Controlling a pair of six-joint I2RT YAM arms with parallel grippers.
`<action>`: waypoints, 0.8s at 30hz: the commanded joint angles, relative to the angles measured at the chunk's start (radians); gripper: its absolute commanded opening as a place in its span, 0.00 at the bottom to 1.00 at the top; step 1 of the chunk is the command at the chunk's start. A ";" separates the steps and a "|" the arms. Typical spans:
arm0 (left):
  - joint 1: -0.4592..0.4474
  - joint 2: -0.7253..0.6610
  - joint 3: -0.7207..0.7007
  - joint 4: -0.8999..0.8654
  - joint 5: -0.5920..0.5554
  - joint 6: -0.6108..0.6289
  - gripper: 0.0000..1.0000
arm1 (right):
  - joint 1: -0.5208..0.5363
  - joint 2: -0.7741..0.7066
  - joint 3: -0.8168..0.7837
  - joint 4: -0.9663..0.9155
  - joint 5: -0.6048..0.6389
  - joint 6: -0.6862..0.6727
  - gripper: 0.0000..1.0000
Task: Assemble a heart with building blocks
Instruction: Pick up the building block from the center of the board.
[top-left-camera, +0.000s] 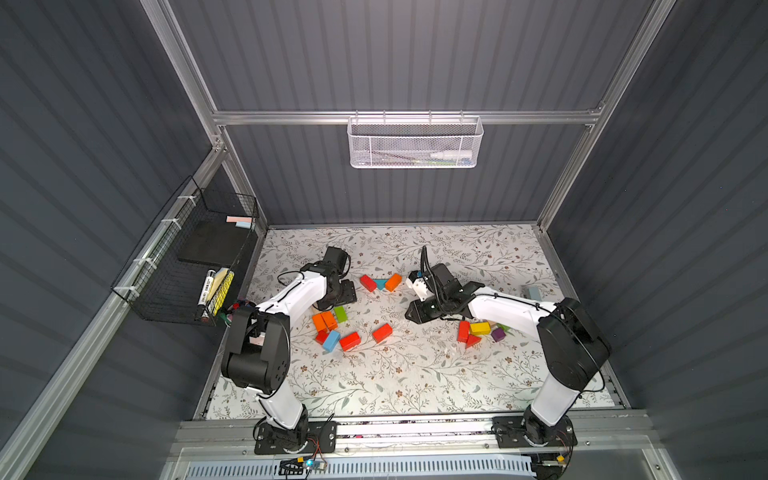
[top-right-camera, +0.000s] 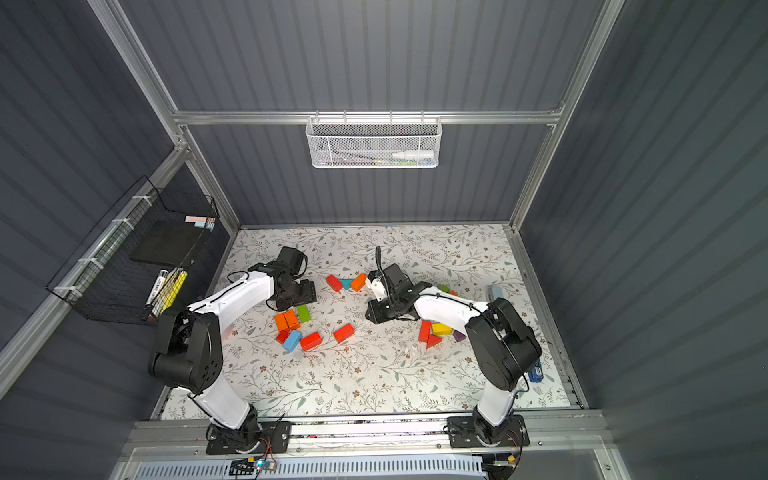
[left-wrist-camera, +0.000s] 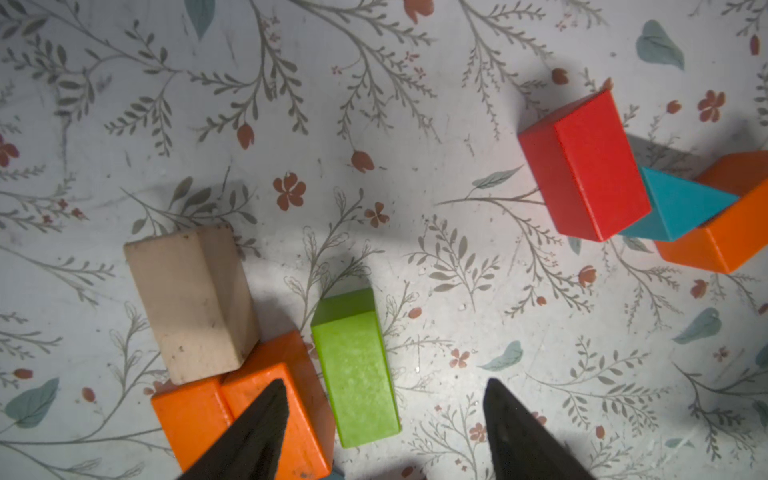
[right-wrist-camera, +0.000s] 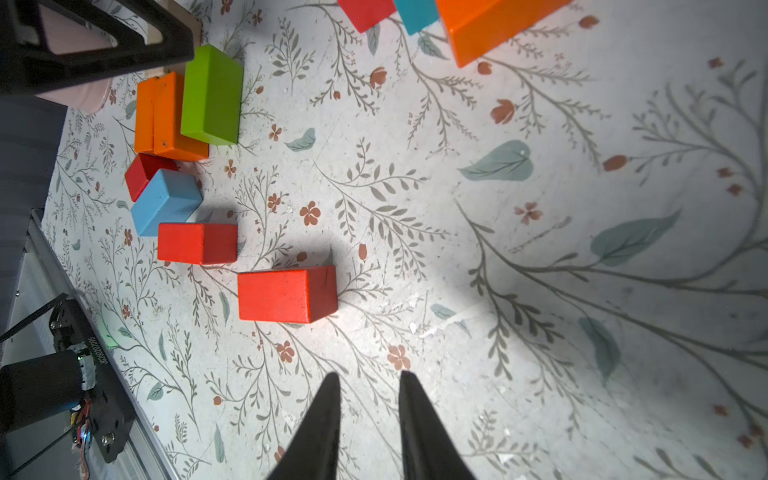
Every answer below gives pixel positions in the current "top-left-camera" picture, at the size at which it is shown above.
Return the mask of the green block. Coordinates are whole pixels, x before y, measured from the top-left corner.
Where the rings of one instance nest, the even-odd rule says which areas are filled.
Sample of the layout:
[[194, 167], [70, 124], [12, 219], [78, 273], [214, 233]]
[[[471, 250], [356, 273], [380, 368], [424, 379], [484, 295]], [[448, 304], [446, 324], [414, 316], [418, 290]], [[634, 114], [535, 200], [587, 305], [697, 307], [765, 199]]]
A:
[[336, 321], [339, 324], [345, 323], [348, 321], [348, 315], [343, 306], [337, 306], [333, 309], [333, 313], [336, 317]]

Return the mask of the red rectangular block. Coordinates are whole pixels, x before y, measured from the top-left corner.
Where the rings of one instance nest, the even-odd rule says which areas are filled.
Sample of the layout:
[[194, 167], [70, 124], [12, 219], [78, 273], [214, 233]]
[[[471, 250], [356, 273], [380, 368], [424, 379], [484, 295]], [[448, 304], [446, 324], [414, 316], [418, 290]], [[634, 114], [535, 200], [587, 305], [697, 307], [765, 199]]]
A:
[[385, 323], [372, 333], [372, 337], [377, 344], [380, 344], [387, 340], [393, 334], [393, 327], [389, 323]]
[[341, 338], [339, 345], [344, 352], [348, 352], [361, 344], [361, 337], [358, 332], [353, 332]]

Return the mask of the orange rectangular block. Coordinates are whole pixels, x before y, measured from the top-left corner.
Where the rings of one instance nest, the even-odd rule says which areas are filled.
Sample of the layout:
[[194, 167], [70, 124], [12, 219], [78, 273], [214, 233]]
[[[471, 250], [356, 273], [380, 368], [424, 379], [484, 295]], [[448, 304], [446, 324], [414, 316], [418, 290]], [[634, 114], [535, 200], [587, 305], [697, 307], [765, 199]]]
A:
[[384, 288], [389, 292], [394, 292], [396, 288], [402, 283], [402, 276], [400, 274], [393, 274], [384, 285]]

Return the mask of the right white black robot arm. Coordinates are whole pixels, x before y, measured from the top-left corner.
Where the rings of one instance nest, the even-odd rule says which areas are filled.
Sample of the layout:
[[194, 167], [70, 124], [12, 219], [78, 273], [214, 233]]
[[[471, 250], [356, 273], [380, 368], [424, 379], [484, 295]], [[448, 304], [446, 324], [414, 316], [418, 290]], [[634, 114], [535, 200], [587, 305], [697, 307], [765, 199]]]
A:
[[405, 318], [411, 322], [424, 324], [459, 315], [464, 320], [494, 322], [539, 342], [548, 375], [524, 411], [518, 430], [536, 447], [566, 440], [567, 412], [612, 353], [608, 339], [578, 300], [537, 302], [505, 295], [479, 282], [462, 285], [443, 264], [411, 272], [405, 284], [418, 296], [406, 310]]

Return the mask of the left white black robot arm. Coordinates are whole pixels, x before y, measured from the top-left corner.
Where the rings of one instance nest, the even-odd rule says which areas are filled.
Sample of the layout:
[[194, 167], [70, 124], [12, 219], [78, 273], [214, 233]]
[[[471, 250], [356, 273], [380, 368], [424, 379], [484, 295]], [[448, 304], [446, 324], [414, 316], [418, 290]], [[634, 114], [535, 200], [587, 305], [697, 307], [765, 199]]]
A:
[[308, 411], [287, 382], [292, 326], [315, 306], [321, 310], [356, 301], [347, 278], [350, 255], [337, 247], [294, 272], [275, 296], [234, 310], [221, 360], [221, 375], [250, 391], [265, 417], [257, 434], [272, 445], [297, 451], [309, 435]]

